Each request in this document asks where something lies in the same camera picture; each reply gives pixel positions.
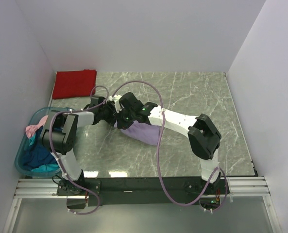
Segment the lavender t shirt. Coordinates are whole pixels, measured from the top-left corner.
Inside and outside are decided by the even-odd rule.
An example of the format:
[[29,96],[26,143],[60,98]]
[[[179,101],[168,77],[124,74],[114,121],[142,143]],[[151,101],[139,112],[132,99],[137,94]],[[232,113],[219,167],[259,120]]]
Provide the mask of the lavender t shirt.
[[134,121],[128,129],[120,129],[120,131],[130,138],[148,145],[157,146],[161,127]]

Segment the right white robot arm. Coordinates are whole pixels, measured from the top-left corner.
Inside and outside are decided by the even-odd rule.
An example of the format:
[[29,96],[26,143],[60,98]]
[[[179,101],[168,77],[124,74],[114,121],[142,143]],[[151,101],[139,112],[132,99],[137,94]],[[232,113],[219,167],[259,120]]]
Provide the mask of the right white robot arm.
[[131,92],[110,96],[109,99],[114,103],[119,129],[125,130],[137,121],[164,127],[188,138],[192,152],[200,159],[202,190],[212,194],[218,189],[220,169],[216,153],[221,134],[209,116],[184,115],[153,102],[143,104]]

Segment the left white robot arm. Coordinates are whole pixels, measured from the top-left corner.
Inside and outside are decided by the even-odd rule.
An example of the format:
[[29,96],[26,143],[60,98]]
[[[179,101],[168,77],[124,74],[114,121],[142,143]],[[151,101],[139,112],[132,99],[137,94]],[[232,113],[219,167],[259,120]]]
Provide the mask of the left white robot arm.
[[80,195],[85,191],[85,182],[80,180],[83,171],[73,151],[77,129],[96,125],[102,120],[114,124],[115,114],[115,103],[102,96],[93,97],[90,104],[81,110],[51,110],[49,112],[40,135],[41,144],[56,160],[62,177],[70,181],[68,189],[74,195]]

